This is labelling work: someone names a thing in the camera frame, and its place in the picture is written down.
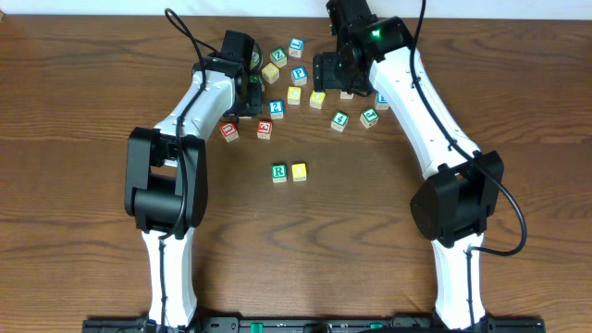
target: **wooden table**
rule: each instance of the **wooden table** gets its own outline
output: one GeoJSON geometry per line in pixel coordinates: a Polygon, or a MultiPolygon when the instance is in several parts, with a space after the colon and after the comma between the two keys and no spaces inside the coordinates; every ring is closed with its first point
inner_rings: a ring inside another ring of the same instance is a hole
{"type": "MultiPolygon", "coordinates": [[[[306,41],[265,100],[285,99],[289,68],[330,51],[328,18],[187,18],[219,47],[245,31],[268,52],[306,41]]],[[[416,20],[407,19],[414,27],[416,20]]],[[[8,16],[0,24],[0,331],[80,332],[89,316],[145,313],[147,252],[123,209],[126,140],[179,102],[196,61],[164,17],[8,16]]],[[[528,220],[513,258],[484,255],[481,295],[494,315],[542,316],[548,332],[592,327],[592,24],[428,19],[430,78],[528,220]]],[[[434,256],[409,201],[421,184],[393,114],[364,129],[372,99],[328,93],[322,111],[287,106],[272,140],[254,120],[207,143],[209,203],[193,248],[200,306],[247,317],[428,313],[434,256]],[[336,110],[345,132],[329,128],[336,110]],[[305,161],[305,182],[273,184],[276,162],[305,161]]],[[[488,246],[519,240],[500,198],[488,246]]]]}

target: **toy block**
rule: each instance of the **toy block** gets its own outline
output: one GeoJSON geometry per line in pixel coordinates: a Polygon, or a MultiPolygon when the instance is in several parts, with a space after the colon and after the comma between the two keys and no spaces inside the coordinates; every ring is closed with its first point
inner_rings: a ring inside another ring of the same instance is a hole
{"type": "Polygon", "coordinates": [[[348,124],[349,119],[350,116],[338,111],[331,120],[331,128],[343,132],[343,130],[345,130],[345,126],[348,124]]]}
{"type": "Polygon", "coordinates": [[[302,94],[301,87],[288,87],[288,104],[300,105],[300,95],[302,94]]]}
{"type": "Polygon", "coordinates": [[[261,73],[263,74],[263,78],[269,84],[273,84],[279,79],[279,69],[274,64],[267,64],[267,66],[261,69],[261,73]]]}
{"type": "Polygon", "coordinates": [[[283,68],[284,66],[288,65],[288,56],[284,50],[281,49],[281,47],[271,51],[269,56],[271,57],[271,62],[274,63],[274,65],[276,65],[278,68],[283,68]]]}
{"type": "Polygon", "coordinates": [[[271,178],[274,182],[286,182],[288,180],[288,168],[286,165],[271,166],[271,178]]]}
{"type": "Polygon", "coordinates": [[[325,96],[326,94],[324,92],[313,92],[311,94],[311,107],[314,107],[319,110],[323,108],[325,96]]]}
{"type": "Polygon", "coordinates": [[[288,53],[290,54],[290,56],[301,57],[303,48],[303,40],[298,38],[292,38],[292,40],[290,41],[290,47],[288,48],[288,53]]]}
{"type": "Polygon", "coordinates": [[[239,132],[234,124],[224,124],[220,126],[220,131],[222,132],[224,139],[226,139],[226,142],[231,142],[234,139],[239,138],[239,132]]]}
{"type": "Polygon", "coordinates": [[[261,56],[253,51],[251,54],[251,69],[257,67],[257,64],[259,64],[259,59],[261,59],[261,56]]]}
{"type": "Polygon", "coordinates": [[[376,110],[389,110],[389,102],[385,96],[381,95],[380,92],[376,93],[376,100],[374,103],[374,109],[376,110]]]}
{"type": "Polygon", "coordinates": [[[257,126],[257,138],[259,139],[271,139],[271,121],[259,121],[259,126],[257,126]]]}
{"type": "Polygon", "coordinates": [[[265,91],[265,84],[263,83],[263,77],[261,74],[255,74],[249,77],[250,82],[260,83],[261,84],[261,91],[265,91]]]}
{"type": "Polygon", "coordinates": [[[360,116],[360,121],[365,128],[370,129],[371,127],[375,126],[378,122],[378,113],[372,107],[363,111],[362,115],[360,116]]]}
{"type": "Polygon", "coordinates": [[[294,181],[306,180],[306,164],[299,163],[292,166],[292,179],[294,181]]]}
{"type": "Polygon", "coordinates": [[[271,101],[269,102],[269,114],[272,119],[282,119],[284,117],[284,102],[271,101]]]}
{"type": "Polygon", "coordinates": [[[353,99],[353,93],[341,92],[341,99],[353,99]]]}
{"type": "Polygon", "coordinates": [[[306,69],[295,68],[292,70],[292,82],[295,86],[301,86],[306,84],[306,69]]]}

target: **green block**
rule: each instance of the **green block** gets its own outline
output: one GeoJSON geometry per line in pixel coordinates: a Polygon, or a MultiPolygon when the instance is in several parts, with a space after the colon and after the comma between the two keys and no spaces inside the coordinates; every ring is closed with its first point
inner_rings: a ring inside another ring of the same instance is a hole
{"type": "Polygon", "coordinates": [[[274,182],[284,182],[288,180],[288,168],[286,165],[271,166],[271,177],[274,182]]]}
{"type": "Polygon", "coordinates": [[[333,116],[333,122],[341,125],[341,126],[345,126],[348,123],[348,119],[350,118],[350,116],[344,114],[341,111],[338,111],[335,116],[333,116]]]}
{"type": "Polygon", "coordinates": [[[364,115],[364,118],[368,123],[378,121],[378,113],[373,107],[370,107],[369,109],[365,110],[362,114],[364,115]]]}
{"type": "Polygon", "coordinates": [[[287,57],[286,53],[284,52],[284,50],[281,49],[281,47],[271,51],[271,56],[274,58],[275,61],[279,61],[287,57]]]}
{"type": "Polygon", "coordinates": [[[263,76],[261,76],[261,74],[252,75],[249,78],[249,81],[263,84],[263,76]]]}
{"type": "Polygon", "coordinates": [[[263,333],[263,324],[251,324],[251,333],[263,333]]]}

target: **blue block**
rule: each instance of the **blue block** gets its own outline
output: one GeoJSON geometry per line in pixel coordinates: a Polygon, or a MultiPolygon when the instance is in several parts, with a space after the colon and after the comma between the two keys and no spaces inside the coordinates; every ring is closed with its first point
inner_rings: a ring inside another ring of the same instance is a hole
{"type": "Polygon", "coordinates": [[[292,70],[292,77],[295,80],[306,78],[306,69],[304,69],[304,68],[295,68],[295,69],[293,69],[292,70]]]}
{"type": "Polygon", "coordinates": [[[271,101],[269,102],[269,113],[270,114],[277,114],[284,112],[284,102],[283,101],[271,101]]]}
{"type": "Polygon", "coordinates": [[[290,48],[294,50],[302,50],[304,47],[304,41],[298,38],[292,38],[290,41],[290,48]]]}

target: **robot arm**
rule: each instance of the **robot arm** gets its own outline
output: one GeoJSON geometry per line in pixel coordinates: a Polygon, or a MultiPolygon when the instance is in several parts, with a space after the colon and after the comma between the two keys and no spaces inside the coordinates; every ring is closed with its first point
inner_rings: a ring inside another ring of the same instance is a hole
{"type": "MultiPolygon", "coordinates": [[[[413,88],[409,74],[410,50],[407,47],[385,54],[381,62],[374,62],[370,68],[372,86],[388,101],[395,116],[401,123],[407,138],[419,160],[424,179],[436,175],[442,165],[456,167],[466,163],[456,150],[450,149],[448,141],[438,129],[426,107],[413,88]]],[[[458,127],[446,106],[427,77],[419,52],[415,52],[415,68],[419,84],[433,106],[448,133],[454,137],[466,152],[478,152],[479,148],[458,127]]],[[[438,297],[436,313],[448,328],[465,328],[471,325],[467,304],[467,267],[464,251],[469,246],[480,246],[483,234],[475,233],[454,242],[451,248],[432,240],[436,273],[438,277],[438,297]]],[[[478,322],[485,315],[479,294],[479,258],[475,253],[472,258],[473,307],[478,322]]]]}
{"type": "Polygon", "coordinates": [[[261,85],[248,80],[253,44],[250,36],[227,31],[221,52],[194,66],[191,86],[173,112],[153,129],[136,128],[129,136],[125,206],[128,214],[135,216],[136,228],[143,231],[148,248],[153,291],[148,325],[154,330],[164,326],[184,331],[197,308],[191,244],[207,203],[205,141],[221,117],[252,117],[262,112],[261,85]],[[193,101],[203,83],[201,66],[206,83],[193,101]],[[187,107],[180,152],[175,137],[177,118],[187,107]],[[173,229],[182,200],[181,177],[179,173],[175,178],[156,175],[150,170],[176,167],[179,154],[184,154],[187,170],[187,206],[184,223],[173,229]],[[175,237],[165,239],[161,249],[159,237],[168,231],[175,237]],[[161,322],[163,304],[165,323],[161,322]]]}
{"type": "MultiPolygon", "coordinates": [[[[436,314],[447,328],[471,325],[467,302],[465,251],[483,242],[487,217],[495,210],[498,189],[454,149],[427,112],[413,86],[412,36],[399,18],[378,21],[365,2],[330,0],[327,10],[337,52],[314,58],[314,88],[338,88],[368,96],[376,90],[388,101],[419,161],[424,185],[411,200],[413,219],[431,240],[438,277],[436,314]]],[[[503,164],[495,152],[482,155],[462,132],[426,75],[419,52],[416,74],[438,119],[458,145],[471,152],[498,180],[503,164]]],[[[479,296],[478,256],[471,259],[475,323],[485,315],[479,296]]]]}

